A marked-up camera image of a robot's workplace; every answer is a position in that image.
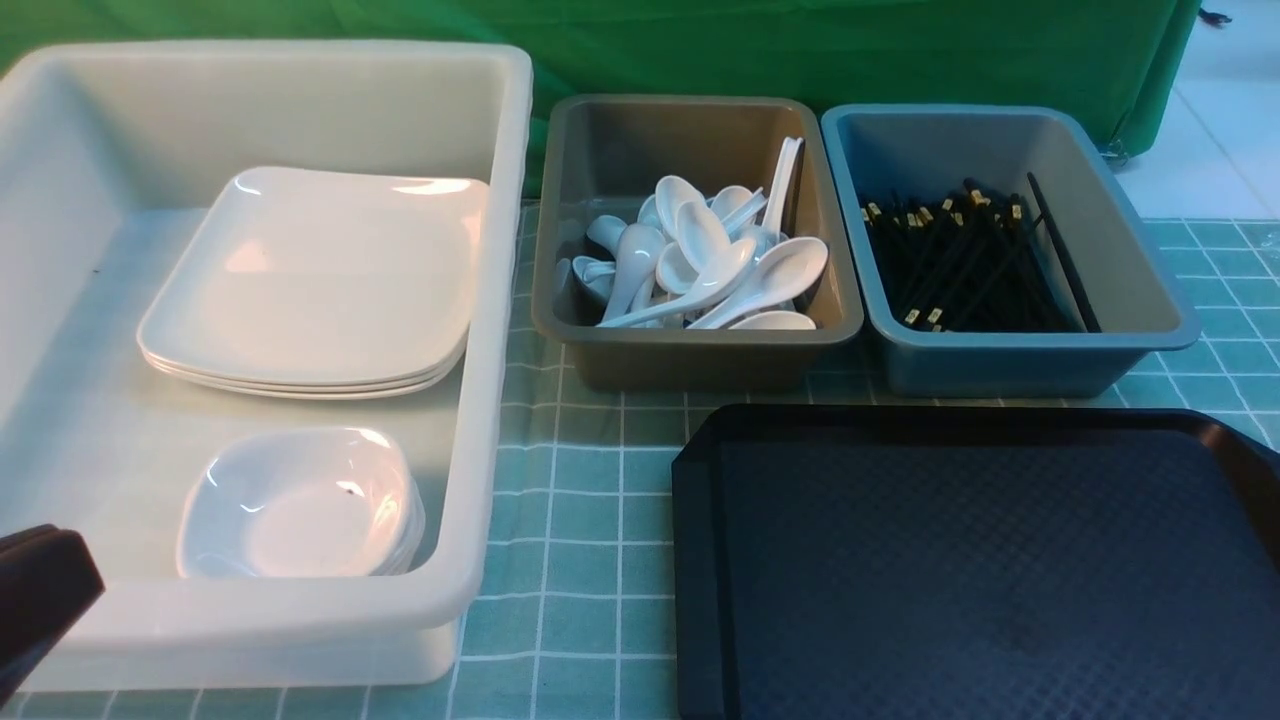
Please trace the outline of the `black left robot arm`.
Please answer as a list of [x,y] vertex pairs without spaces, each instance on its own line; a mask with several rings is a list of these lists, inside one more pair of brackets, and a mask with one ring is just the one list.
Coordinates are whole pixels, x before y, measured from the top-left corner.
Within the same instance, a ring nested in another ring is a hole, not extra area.
[[3,705],[104,591],[81,533],[42,524],[3,537]]

